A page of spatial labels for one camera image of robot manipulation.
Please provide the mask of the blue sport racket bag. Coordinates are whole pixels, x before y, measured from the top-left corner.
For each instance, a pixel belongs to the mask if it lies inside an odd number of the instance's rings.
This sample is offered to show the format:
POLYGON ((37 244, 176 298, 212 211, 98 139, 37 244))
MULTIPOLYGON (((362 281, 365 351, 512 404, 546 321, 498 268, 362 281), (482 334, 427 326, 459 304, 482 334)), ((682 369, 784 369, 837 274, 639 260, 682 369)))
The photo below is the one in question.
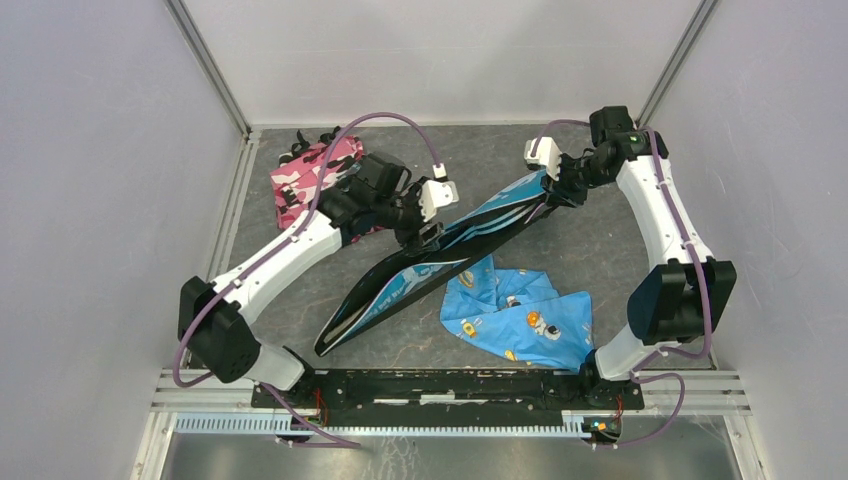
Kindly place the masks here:
POLYGON ((542 171, 519 178, 446 226, 423 250, 398 250, 370 268, 330 316, 314 352, 325 356, 447 283, 556 208, 579 205, 556 190, 542 171))

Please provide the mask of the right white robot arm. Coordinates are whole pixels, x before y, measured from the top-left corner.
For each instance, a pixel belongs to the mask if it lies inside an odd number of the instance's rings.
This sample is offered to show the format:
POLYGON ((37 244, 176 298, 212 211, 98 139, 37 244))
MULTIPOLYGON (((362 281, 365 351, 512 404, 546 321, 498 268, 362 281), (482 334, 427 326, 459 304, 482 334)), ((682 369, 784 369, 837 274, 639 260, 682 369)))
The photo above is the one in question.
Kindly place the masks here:
POLYGON ((636 126, 624 106, 603 107, 585 124, 592 146, 580 156, 562 152, 541 131, 527 142, 524 159, 544 171, 542 185, 551 205, 578 207, 590 190, 615 184, 645 243, 649 271, 628 299, 627 324, 589 356, 586 364, 593 371, 577 382, 580 400, 602 408, 617 396, 616 381, 637 380, 655 359, 702 359, 710 353, 737 272, 697 233, 656 131, 636 126))

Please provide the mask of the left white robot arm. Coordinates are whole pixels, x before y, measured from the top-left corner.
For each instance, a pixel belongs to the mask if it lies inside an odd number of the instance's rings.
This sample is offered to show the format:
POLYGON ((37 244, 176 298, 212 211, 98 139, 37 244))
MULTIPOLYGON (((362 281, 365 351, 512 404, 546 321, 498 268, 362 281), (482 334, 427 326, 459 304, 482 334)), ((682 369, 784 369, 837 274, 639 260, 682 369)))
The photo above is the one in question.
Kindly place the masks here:
POLYGON ((437 213, 458 200, 456 186, 444 166, 410 183, 403 180, 407 173, 392 157, 366 155, 248 260, 210 281, 188 279, 179 295, 175 383, 187 388, 209 378, 224 384, 247 378, 275 386, 290 407, 306 405, 314 381, 305 363, 258 340, 252 325, 307 270, 375 227, 395 231, 402 245, 428 244, 439 227, 437 213))

